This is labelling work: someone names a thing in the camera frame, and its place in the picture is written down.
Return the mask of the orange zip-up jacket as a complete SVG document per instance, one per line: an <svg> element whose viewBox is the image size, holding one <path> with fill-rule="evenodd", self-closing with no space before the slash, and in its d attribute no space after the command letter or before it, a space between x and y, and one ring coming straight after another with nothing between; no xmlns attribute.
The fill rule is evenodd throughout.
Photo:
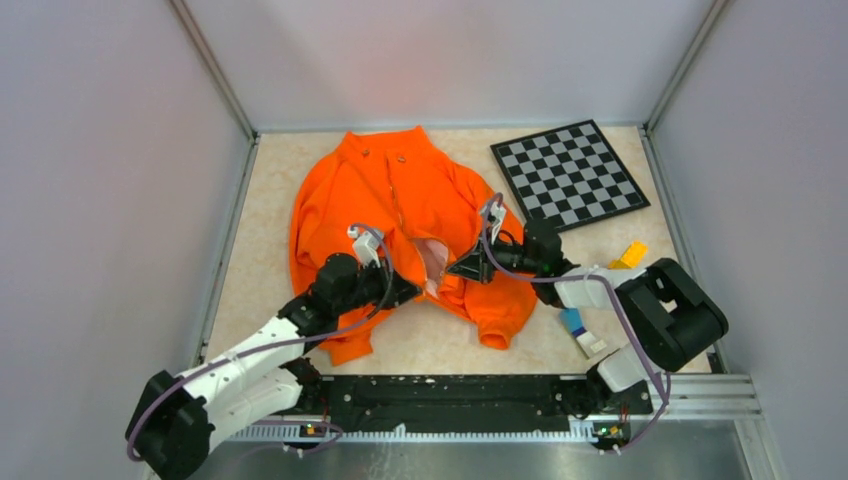
<svg viewBox="0 0 848 480"><path fill-rule="evenodd" d="M347 133L307 174L293 203L293 290L306 291L330 255L352 253L347 230L366 224L383 233L396 275L418 288L415 301L470 322L482 345L506 350L536 306L531 285L503 273L481 284L446 272L477 243L480 210L493 195L421 127Z"/></svg>

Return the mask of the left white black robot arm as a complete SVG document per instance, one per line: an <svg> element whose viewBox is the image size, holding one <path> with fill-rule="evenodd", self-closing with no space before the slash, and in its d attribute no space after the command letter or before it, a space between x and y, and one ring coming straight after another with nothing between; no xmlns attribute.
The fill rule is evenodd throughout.
<svg viewBox="0 0 848 480"><path fill-rule="evenodd" d="M343 333L340 318L367 318L420 295L388 258L329 257L306 290L253 335L215 359L146 383L125 432L127 455L162 479L186 479L223 441L270 414L319 404L321 374L306 353Z"/></svg>

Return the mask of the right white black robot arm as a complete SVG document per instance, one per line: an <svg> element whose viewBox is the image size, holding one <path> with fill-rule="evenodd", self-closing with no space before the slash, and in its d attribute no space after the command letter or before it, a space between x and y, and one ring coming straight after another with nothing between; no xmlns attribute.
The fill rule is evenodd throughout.
<svg viewBox="0 0 848 480"><path fill-rule="evenodd" d="M600 412L614 411L642 380L660 385L660 373L678 371L729 329L721 309L677 261L660 258L633 269L580 266L563 255L559 235L544 220L527 222L515 240L501 219L487 215L478 241L447 271L482 284L501 272L530 284L548 306L614 312L628 342L587 373L586 397Z"/></svg>

